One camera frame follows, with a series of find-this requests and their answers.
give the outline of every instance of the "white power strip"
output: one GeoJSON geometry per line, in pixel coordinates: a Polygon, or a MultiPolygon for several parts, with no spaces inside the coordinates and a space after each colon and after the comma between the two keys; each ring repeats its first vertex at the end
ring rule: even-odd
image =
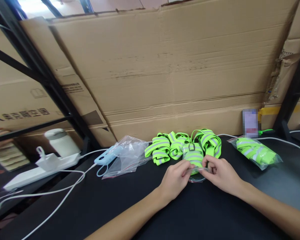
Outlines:
{"type": "Polygon", "coordinates": [[[62,160],[58,161],[56,169],[51,171],[45,171],[41,167],[37,167],[29,171],[20,173],[19,175],[15,176],[10,182],[8,182],[3,188],[7,191],[10,191],[15,188],[23,187],[27,184],[33,183],[42,178],[55,174],[56,172],[76,165],[79,161],[79,158],[79,153],[63,158],[62,160]]]}

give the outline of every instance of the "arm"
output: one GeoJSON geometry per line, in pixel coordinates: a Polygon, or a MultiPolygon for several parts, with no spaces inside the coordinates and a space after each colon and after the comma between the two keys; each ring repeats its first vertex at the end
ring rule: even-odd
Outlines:
{"type": "Polygon", "coordinates": [[[159,187],[92,233],[86,240],[131,239],[155,213],[168,205],[185,188],[191,174],[191,171],[185,174],[188,168],[193,166],[186,160],[169,166],[159,187]]]}
{"type": "Polygon", "coordinates": [[[300,239],[299,210],[268,196],[243,181],[225,159],[206,155],[202,165],[206,166],[207,161],[209,161],[208,168],[213,174],[206,171],[201,172],[206,179],[221,190],[250,204],[294,239],[300,239]]]}

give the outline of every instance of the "charging cable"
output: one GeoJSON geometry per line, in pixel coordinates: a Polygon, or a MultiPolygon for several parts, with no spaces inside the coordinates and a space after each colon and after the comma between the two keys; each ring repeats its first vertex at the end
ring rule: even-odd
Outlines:
{"type": "Polygon", "coordinates": [[[14,195],[14,194],[17,194],[17,193],[21,193],[21,192],[23,192],[23,190],[20,190],[20,191],[18,191],[18,192],[15,192],[15,190],[13,190],[12,192],[9,192],[8,194],[6,194],[6,195],[0,197],[0,199],[5,198],[5,197],[10,196],[10,195],[14,195]]]}
{"type": "Polygon", "coordinates": [[[300,130],[290,131],[290,133],[293,133],[293,132],[300,132],[300,130]]]}
{"type": "MultiPolygon", "coordinates": [[[[217,136],[228,136],[228,137],[233,137],[233,138],[237,138],[236,136],[232,136],[232,135],[229,135],[229,134],[219,134],[217,136]]],[[[282,139],[279,139],[279,138],[272,138],[272,137],[266,137],[266,138],[252,138],[252,139],[258,139],[258,140],[263,140],[263,139],[275,139],[275,140],[278,140],[278,141],[281,141],[281,142],[285,142],[285,143],[288,143],[292,146],[295,146],[297,148],[300,149],[300,147],[294,143],[291,143],[291,142],[288,142],[288,141],[285,141],[285,140],[282,140],[282,139]]]]}
{"type": "MultiPolygon", "coordinates": [[[[91,153],[95,153],[95,152],[99,152],[99,151],[105,151],[105,150],[108,150],[108,149],[99,149],[99,150],[96,150],[96,151],[92,151],[92,152],[89,152],[83,156],[80,157],[83,158],[91,153]]],[[[66,196],[63,198],[63,200],[60,202],[60,204],[56,207],[56,209],[42,222],[40,223],[35,229],[33,229],[27,236],[25,236],[22,240],[25,240],[27,239],[32,233],[34,233],[38,228],[40,228],[46,221],[48,221],[53,215],[54,213],[61,207],[61,205],[64,203],[64,201],[67,199],[67,197],[69,196],[69,194],[71,193],[71,191],[74,189],[74,187],[76,185],[78,185],[84,178],[85,178],[85,175],[88,171],[90,171],[92,168],[94,168],[97,164],[93,164],[87,171],[83,172],[83,171],[78,171],[78,170],[62,170],[61,172],[79,172],[79,173],[82,173],[81,177],[75,182],[75,184],[69,186],[69,187],[66,187],[66,188],[63,188],[63,189],[60,189],[60,190],[56,190],[56,191],[52,191],[52,192],[46,192],[46,193],[36,193],[36,194],[25,194],[25,195],[18,195],[18,196],[13,196],[13,197],[8,197],[6,199],[4,199],[2,202],[0,202],[0,208],[2,206],[2,204],[10,199],[15,199],[15,198],[24,198],[24,197],[35,197],[35,196],[43,196],[43,195],[49,195],[49,194],[53,194],[53,193],[57,193],[57,192],[61,192],[61,191],[64,191],[66,189],[69,189],[70,190],[68,191],[68,193],[66,194],[66,196]]]]}

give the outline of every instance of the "white bottle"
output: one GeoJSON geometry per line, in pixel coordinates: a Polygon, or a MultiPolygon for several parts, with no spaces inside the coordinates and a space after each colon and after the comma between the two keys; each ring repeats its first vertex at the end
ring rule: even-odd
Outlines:
{"type": "Polygon", "coordinates": [[[49,130],[45,132],[44,136],[62,158],[81,152],[72,138],[62,128],[49,130]]]}

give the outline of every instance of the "black buckle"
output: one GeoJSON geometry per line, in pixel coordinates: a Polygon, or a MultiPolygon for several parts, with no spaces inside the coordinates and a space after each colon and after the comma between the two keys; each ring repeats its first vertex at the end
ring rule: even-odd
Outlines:
{"type": "Polygon", "coordinates": [[[190,143],[189,144],[189,151],[195,151],[196,150],[196,146],[194,145],[194,143],[190,143]]]}

